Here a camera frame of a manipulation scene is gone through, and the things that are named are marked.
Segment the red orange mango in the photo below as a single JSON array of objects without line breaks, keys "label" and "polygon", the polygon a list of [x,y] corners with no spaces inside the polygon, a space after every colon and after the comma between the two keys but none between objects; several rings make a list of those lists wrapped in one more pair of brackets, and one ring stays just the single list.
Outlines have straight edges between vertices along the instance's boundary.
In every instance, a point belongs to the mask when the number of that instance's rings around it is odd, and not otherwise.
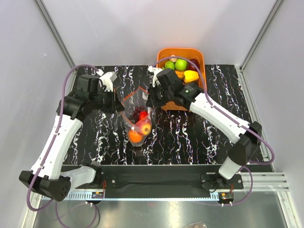
[{"label": "red orange mango", "polygon": [[143,120],[148,115],[147,111],[141,111],[139,113],[139,120]]}]

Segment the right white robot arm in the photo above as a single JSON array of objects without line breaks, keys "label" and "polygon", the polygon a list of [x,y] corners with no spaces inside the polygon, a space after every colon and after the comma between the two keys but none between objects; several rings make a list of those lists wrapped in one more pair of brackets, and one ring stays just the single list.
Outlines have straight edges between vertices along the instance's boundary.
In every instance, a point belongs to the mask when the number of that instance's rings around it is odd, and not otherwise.
[{"label": "right white robot arm", "polygon": [[209,121],[233,143],[215,177],[220,188],[227,188],[233,182],[232,177],[259,148],[261,125],[258,122],[250,124],[236,117],[209,98],[196,83],[184,84],[172,69],[149,66],[148,71],[153,74],[148,87],[148,107],[162,107],[168,102],[174,102]]}]

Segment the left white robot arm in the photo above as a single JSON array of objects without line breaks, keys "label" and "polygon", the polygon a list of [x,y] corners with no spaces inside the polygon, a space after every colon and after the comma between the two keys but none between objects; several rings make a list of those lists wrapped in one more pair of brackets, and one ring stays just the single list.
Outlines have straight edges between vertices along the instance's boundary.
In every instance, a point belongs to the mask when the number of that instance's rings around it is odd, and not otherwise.
[{"label": "left white robot arm", "polygon": [[81,185],[98,188],[102,184],[101,169],[96,164],[66,172],[61,168],[74,136],[88,115],[95,110],[105,114],[124,110],[113,86],[116,78],[115,72],[81,75],[76,89],[59,102],[54,126],[42,153],[29,171],[19,175],[29,192],[60,202],[70,190]]}]

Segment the orange tangerine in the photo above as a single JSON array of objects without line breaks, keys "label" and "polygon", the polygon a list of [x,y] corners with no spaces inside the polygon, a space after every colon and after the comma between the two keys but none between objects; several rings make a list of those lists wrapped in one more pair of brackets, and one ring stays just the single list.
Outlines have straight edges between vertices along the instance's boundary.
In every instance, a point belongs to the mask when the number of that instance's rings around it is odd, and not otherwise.
[{"label": "orange tangerine", "polygon": [[145,136],[138,133],[137,131],[130,130],[128,132],[128,138],[131,143],[140,143],[144,140]]}]

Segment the purple grape bunch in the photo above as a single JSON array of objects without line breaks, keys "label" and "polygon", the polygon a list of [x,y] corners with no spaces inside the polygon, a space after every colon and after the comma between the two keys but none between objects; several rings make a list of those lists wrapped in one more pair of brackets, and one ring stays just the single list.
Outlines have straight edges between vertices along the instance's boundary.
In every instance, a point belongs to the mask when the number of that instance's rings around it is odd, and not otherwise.
[{"label": "purple grape bunch", "polygon": [[132,117],[138,119],[139,118],[139,113],[141,111],[145,111],[145,108],[144,107],[135,107],[134,111],[133,111],[133,115]]}]

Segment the peach front fruit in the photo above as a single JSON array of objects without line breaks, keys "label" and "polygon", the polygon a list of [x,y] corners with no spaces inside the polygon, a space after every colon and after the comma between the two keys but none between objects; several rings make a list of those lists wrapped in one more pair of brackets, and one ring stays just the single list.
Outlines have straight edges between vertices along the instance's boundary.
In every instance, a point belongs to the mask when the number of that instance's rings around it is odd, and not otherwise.
[{"label": "peach front fruit", "polygon": [[151,132],[152,125],[150,122],[138,122],[134,126],[135,131],[141,135],[148,135]]}]

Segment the clear orange zip bag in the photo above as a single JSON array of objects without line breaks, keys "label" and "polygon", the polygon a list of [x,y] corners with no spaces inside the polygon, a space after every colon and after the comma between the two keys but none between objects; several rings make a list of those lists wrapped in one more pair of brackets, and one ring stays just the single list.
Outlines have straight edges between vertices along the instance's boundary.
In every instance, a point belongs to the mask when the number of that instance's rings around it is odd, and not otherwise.
[{"label": "clear orange zip bag", "polygon": [[147,100],[148,92],[138,87],[122,101],[124,127],[128,140],[134,147],[142,146],[152,131],[152,109],[146,106]]}]

